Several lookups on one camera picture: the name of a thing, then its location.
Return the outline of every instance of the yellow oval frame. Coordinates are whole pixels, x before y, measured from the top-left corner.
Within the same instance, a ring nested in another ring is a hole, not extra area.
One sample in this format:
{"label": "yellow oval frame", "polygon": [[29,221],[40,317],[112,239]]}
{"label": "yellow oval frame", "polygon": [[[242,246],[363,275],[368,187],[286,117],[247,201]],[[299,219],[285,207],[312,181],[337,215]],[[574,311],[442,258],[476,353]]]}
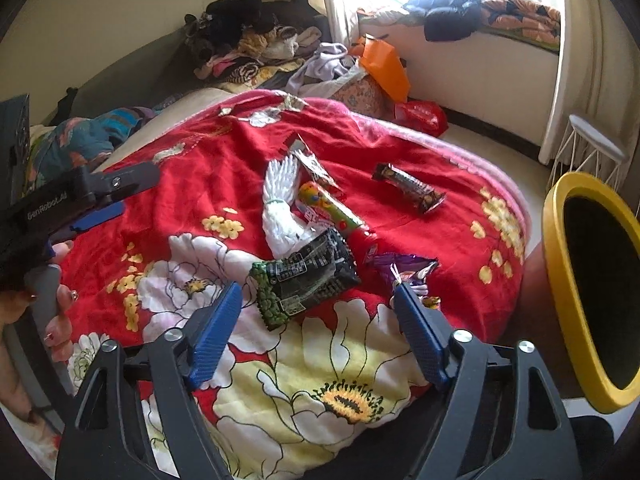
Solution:
{"label": "yellow oval frame", "polygon": [[639,254],[640,224],[613,189],[587,173],[564,174],[546,196],[543,209],[546,271],[564,345],[586,399],[599,412],[613,413],[640,396],[640,370],[629,386],[620,390],[609,379],[596,352],[582,310],[564,230],[564,204],[572,196],[589,198],[605,207],[620,222]]}

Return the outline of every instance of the baseboard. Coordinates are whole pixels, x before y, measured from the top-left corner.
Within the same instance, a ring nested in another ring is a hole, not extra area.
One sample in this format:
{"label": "baseboard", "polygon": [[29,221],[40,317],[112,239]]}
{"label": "baseboard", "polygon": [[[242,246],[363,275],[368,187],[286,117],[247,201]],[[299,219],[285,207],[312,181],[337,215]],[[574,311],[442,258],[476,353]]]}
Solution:
{"label": "baseboard", "polygon": [[442,109],[445,111],[450,123],[494,140],[503,146],[507,146],[508,148],[529,157],[531,160],[539,162],[538,155],[540,154],[540,147],[530,140],[523,139],[508,130],[499,128],[493,124],[485,123],[483,120],[452,110],[451,108],[442,107]]}

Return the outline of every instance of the green snack bag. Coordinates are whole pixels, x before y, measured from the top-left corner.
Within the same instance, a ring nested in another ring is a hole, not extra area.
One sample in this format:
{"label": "green snack bag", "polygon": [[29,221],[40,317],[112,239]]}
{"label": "green snack bag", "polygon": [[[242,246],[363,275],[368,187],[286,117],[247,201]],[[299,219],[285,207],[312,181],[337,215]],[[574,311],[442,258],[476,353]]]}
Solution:
{"label": "green snack bag", "polygon": [[360,284],[353,255],[333,227],[287,258],[253,264],[250,275],[269,330]]}

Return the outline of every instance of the silver bolt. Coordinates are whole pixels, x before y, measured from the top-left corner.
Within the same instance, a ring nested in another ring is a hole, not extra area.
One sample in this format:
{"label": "silver bolt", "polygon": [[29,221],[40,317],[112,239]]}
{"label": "silver bolt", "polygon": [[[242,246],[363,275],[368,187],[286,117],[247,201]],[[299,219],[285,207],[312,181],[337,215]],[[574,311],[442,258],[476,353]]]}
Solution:
{"label": "silver bolt", "polygon": [[469,330],[456,330],[453,333],[453,339],[460,343],[468,343],[474,338],[474,335]]}
{"label": "silver bolt", "polygon": [[518,348],[525,354],[531,354],[536,349],[531,341],[520,341],[518,343]]}
{"label": "silver bolt", "polygon": [[107,339],[107,341],[103,342],[100,348],[102,348],[103,352],[113,352],[118,347],[118,342],[113,339]]}
{"label": "silver bolt", "polygon": [[179,341],[180,339],[182,339],[182,330],[180,330],[179,328],[172,328],[170,330],[167,330],[164,333],[164,338],[167,341]]}

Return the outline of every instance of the gray handle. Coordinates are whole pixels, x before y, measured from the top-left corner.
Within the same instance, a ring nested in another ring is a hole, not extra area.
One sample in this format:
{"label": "gray handle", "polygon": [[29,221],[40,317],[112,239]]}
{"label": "gray handle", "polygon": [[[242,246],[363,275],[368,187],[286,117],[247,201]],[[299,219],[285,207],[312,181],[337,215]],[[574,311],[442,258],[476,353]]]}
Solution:
{"label": "gray handle", "polygon": [[[59,314],[58,301],[56,293],[60,284],[60,267],[57,265],[48,265],[30,270],[24,276],[24,285],[27,290],[37,295],[36,300],[29,307],[31,317],[33,317],[38,337],[43,348],[46,349],[47,356],[58,380],[66,393],[73,394],[73,386],[66,370],[66,363],[54,363],[50,357],[49,348],[44,344],[46,337],[46,328],[49,322]],[[24,389],[27,391],[31,402],[35,408],[43,411],[43,415],[50,423],[62,430],[64,425],[60,416],[52,410],[52,399],[49,399],[30,364],[30,357],[26,355],[25,349],[18,338],[15,326],[8,325],[4,329],[4,339],[9,351],[9,355],[14,362],[15,368],[20,375],[20,380]]]}

